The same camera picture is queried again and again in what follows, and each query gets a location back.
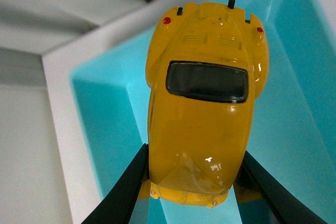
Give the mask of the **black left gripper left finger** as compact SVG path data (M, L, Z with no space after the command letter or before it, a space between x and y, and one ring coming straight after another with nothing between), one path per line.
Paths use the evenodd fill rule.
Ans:
M143 144L114 187L83 223L147 223L151 183Z

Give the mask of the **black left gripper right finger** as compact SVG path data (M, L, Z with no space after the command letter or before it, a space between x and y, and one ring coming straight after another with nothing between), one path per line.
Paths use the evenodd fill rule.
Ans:
M248 152L234 182L242 223L325 223Z

